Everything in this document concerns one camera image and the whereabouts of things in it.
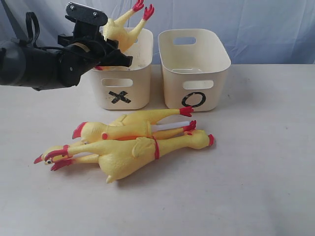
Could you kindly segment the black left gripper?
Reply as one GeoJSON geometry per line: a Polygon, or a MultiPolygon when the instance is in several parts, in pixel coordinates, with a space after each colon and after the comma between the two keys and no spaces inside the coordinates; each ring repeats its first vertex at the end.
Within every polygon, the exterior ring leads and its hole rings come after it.
{"type": "Polygon", "coordinates": [[[58,55],[58,80],[63,87],[78,85],[81,75],[95,66],[132,65],[133,56],[123,54],[117,40],[104,40],[99,30],[106,23],[76,21],[72,36],[58,36],[58,43],[63,46],[58,55]]]}

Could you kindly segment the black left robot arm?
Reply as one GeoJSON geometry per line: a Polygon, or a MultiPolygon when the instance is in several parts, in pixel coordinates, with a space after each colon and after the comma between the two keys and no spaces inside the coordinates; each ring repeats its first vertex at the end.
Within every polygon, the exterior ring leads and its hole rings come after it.
{"type": "Polygon", "coordinates": [[[104,40],[99,26],[76,21],[73,35],[58,36],[58,47],[35,47],[21,39],[0,43],[0,84],[34,90],[77,86],[96,66],[130,67],[133,57],[104,40]]]}

